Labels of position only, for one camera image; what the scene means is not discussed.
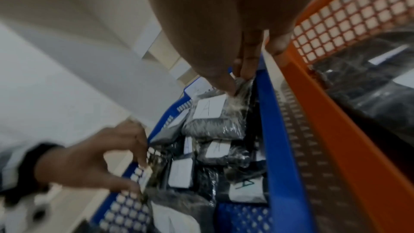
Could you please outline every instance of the orange plastic basket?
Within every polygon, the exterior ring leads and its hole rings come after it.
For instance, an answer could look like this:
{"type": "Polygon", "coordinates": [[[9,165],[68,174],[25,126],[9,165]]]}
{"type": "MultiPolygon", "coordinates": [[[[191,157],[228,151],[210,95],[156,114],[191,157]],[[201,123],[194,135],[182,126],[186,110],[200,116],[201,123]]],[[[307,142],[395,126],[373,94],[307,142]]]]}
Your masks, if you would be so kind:
{"type": "Polygon", "coordinates": [[[275,61],[378,232],[414,232],[414,186],[326,95],[309,65],[403,23],[414,0],[314,0],[275,61]]]}

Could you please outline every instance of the basket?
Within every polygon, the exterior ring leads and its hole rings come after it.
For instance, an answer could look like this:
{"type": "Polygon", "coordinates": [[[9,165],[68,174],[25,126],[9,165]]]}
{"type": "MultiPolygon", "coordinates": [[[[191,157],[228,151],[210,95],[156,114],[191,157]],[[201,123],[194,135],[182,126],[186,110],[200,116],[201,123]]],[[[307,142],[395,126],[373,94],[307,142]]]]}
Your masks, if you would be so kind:
{"type": "MultiPolygon", "coordinates": [[[[215,214],[216,231],[220,233],[315,232],[316,227],[304,185],[299,176],[282,114],[266,68],[258,70],[256,85],[266,155],[271,156],[272,159],[267,163],[269,206],[272,208],[220,203],[215,214]]],[[[190,107],[190,100],[189,96],[184,95],[173,104],[161,117],[148,139],[151,140],[181,111],[190,107]]],[[[141,174],[142,170],[137,164],[131,163],[123,177],[139,177],[141,174]]],[[[137,201],[136,196],[131,196],[127,192],[109,194],[91,218],[93,225],[99,225],[109,232],[122,233],[145,232],[150,222],[148,206],[142,205],[137,201]]]]}
{"type": "Polygon", "coordinates": [[[313,130],[378,232],[413,232],[414,186],[326,95],[310,65],[408,21],[414,0],[313,0],[276,57],[313,130]]]}

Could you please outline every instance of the hand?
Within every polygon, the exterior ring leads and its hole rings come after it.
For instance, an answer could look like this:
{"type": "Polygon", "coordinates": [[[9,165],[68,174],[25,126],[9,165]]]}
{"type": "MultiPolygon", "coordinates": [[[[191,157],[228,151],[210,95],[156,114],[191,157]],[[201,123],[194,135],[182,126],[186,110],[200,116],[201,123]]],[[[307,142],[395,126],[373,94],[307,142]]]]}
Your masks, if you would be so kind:
{"type": "Polygon", "coordinates": [[[114,128],[104,128],[69,148],[46,152],[34,167],[39,183],[58,183],[75,188],[105,188],[139,193],[139,185],[108,172],[104,154],[130,150],[141,166],[147,165],[147,136],[140,123],[126,120],[114,128]]]}
{"type": "Polygon", "coordinates": [[[168,39],[193,69],[213,86],[232,94],[227,69],[254,77],[269,29],[266,50],[283,52],[295,21],[311,0],[150,0],[168,39]]]}

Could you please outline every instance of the person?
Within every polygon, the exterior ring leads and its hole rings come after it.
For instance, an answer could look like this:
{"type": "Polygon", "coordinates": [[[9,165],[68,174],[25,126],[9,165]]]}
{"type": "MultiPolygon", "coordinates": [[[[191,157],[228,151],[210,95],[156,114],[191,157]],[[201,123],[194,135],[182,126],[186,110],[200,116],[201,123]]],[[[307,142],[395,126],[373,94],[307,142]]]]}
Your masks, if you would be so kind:
{"type": "MultiPolygon", "coordinates": [[[[273,56],[290,42],[295,21],[311,0],[149,0],[165,34],[180,55],[214,87],[232,95],[228,74],[254,77],[264,30],[273,56]]],[[[44,190],[49,183],[139,193],[139,185],[110,174],[104,154],[130,150],[146,166],[147,138],[138,122],[126,120],[90,138],[63,147],[51,143],[19,145],[0,153],[0,192],[10,203],[44,190]]]]}

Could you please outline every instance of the person's right hand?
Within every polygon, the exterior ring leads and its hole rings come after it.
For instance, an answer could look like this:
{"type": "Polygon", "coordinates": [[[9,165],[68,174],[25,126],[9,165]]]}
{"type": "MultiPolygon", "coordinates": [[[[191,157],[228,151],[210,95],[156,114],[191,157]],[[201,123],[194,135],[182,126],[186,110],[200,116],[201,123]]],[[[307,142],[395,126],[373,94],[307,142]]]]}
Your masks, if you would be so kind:
{"type": "Polygon", "coordinates": [[[273,56],[290,42],[295,21],[311,0],[150,0],[168,39],[193,69],[230,94],[227,70],[254,77],[269,29],[266,50],[273,56]]]}
{"type": "Polygon", "coordinates": [[[147,136],[140,123],[126,120],[74,146],[52,149],[40,157],[34,176],[44,184],[139,193],[138,183],[109,173],[104,159],[106,152],[125,150],[131,151],[141,166],[147,166],[147,136]]]}

